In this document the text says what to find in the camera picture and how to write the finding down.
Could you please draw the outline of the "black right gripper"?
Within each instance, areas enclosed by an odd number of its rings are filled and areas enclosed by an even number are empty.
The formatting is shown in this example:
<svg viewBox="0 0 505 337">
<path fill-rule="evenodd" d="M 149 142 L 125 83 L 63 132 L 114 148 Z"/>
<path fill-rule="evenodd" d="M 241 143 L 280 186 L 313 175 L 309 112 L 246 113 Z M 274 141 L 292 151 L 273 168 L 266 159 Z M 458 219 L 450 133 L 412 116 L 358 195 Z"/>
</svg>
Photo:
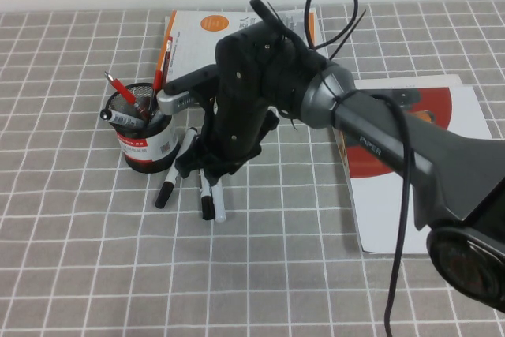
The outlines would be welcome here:
<svg viewBox="0 0 505 337">
<path fill-rule="evenodd" d="M 235 174 L 245 163 L 261 153 L 261 129 L 268 104 L 261 95 L 260 83 L 266 65 L 282 41 L 282 34 L 256 23 L 221 38 L 215 46 L 219 88 L 217 111 L 211 124 L 182 144 L 175 168 L 182 178 L 206 164 L 206 179 L 216 185 L 224 175 Z"/>
</svg>

